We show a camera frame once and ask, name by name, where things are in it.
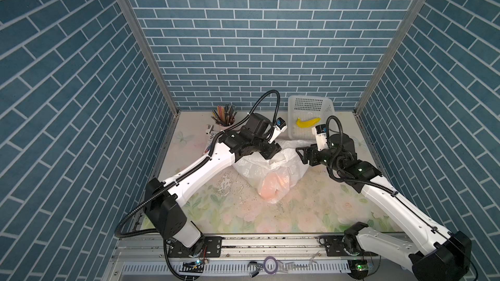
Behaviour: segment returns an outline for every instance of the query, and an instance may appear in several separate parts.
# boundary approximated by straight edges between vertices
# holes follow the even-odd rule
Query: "plastic bag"
[[[241,158],[233,167],[257,189],[268,203],[277,203],[304,176],[308,164],[302,164],[295,152],[297,147],[310,146],[311,141],[276,140],[282,150],[272,159],[264,159],[259,152]]]

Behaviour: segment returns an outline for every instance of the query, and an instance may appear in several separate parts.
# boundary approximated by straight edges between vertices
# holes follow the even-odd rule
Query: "banana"
[[[308,127],[311,127],[313,126],[314,124],[316,124],[317,122],[320,121],[321,118],[319,117],[316,117],[316,118],[313,118],[312,120],[309,120],[309,121],[301,121],[301,118],[297,118],[297,122],[295,122],[297,124],[297,126],[299,126],[300,128],[308,128]]]

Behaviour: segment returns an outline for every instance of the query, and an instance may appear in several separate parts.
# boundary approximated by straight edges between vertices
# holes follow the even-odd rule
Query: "blue brick wall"
[[[101,278],[171,116],[115,0],[0,0],[0,280]]]
[[[361,113],[386,173],[419,208],[500,261],[500,0],[427,0]]]
[[[275,88],[352,110],[411,0],[130,2],[182,109],[250,107]]]

